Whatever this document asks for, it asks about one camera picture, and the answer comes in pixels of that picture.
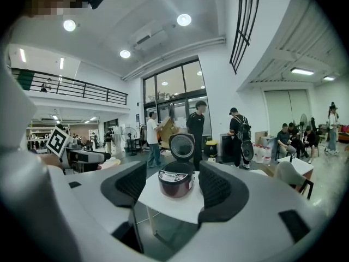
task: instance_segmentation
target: pipe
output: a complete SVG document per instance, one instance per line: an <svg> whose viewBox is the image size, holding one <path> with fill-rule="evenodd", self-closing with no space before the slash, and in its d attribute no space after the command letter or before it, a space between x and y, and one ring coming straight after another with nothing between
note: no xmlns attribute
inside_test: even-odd
<svg viewBox="0 0 349 262"><path fill-rule="evenodd" d="M179 49L175 49L173 51L167 52L167 53L165 53L157 58L154 58L153 60L150 60L149 62L143 64L142 66L138 67L137 69L133 70L131 73L129 73L128 75L123 77L122 80L128 80L128 79L133 78L136 75L140 75L142 73L142 72L140 72L141 70L145 71L150 66L157 64L157 62L164 61L166 58L171 58L172 56L174 56L178 53L183 53L184 51L190 51L190 50L202 48L205 46L224 44L225 40L226 40L225 37L213 38L210 40L200 41L200 42L193 43L193 44L181 47Z"/></svg>

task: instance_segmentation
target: chair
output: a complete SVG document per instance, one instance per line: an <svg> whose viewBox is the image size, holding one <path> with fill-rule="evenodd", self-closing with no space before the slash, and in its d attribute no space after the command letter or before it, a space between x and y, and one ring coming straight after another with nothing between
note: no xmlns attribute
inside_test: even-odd
<svg viewBox="0 0 349 262"><path fill-rule="evenodd" d="M292 188L300 186L299 193L302 193L306 185L309 184L310 188L307 199L310 199L314 183L312 181L309 181L305 176L302 176L300 173L298 173L293 167L292 163L288 161L280 162L276 166L274 177L287 183Z"/></svg>
<svg viewBox="0 0 349 262"><path fill-rule="evenodd" d="M320 153L319 153L319 151L318 151L318 145L319 145L319 143L320 143L320 136L319 135L316 135L315 136L315 143L314 143L314 146L315 146L315 149L317 149L317 156L319 157L320 156Z"/></svg>

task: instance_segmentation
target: backpack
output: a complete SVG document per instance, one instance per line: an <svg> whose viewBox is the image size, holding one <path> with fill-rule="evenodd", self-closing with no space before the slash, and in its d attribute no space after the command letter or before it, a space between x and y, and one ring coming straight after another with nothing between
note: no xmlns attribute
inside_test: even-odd
<svg viewBox="0 0 349 262"><path fill-rule="evenodd" d="M249 125L246 117L242 116L243 119L240 120L237 116L234 117L239 123L239 129L237 133L237 137L240 141L250 141L251 140L251 126Z"/></svg>

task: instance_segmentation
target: rice cooker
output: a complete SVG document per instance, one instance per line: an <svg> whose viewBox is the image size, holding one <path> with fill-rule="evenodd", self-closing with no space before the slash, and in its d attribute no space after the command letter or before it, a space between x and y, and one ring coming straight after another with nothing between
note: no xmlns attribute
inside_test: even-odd
<svg viewBox="0 0 349 262"><path fill-rule="evenodd" d="M169 140L172 156L176 161L166 165L158 172L160 190L168 197L185 196L192 187L195 167L189 159L194 155L194 136L178 133L170 136Z"/></svg>

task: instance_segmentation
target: black speaker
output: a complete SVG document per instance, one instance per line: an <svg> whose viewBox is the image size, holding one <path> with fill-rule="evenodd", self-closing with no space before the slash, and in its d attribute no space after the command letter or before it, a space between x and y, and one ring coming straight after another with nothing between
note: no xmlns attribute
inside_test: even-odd
<svg viewBox="0 0 349 262"><path fill-rule="evenodd" d="M234 144L233 144L232 136L222 135L221 138L222 138L222 143L221 143L222 162L223 163L234 162L233 160Z"/></svg>

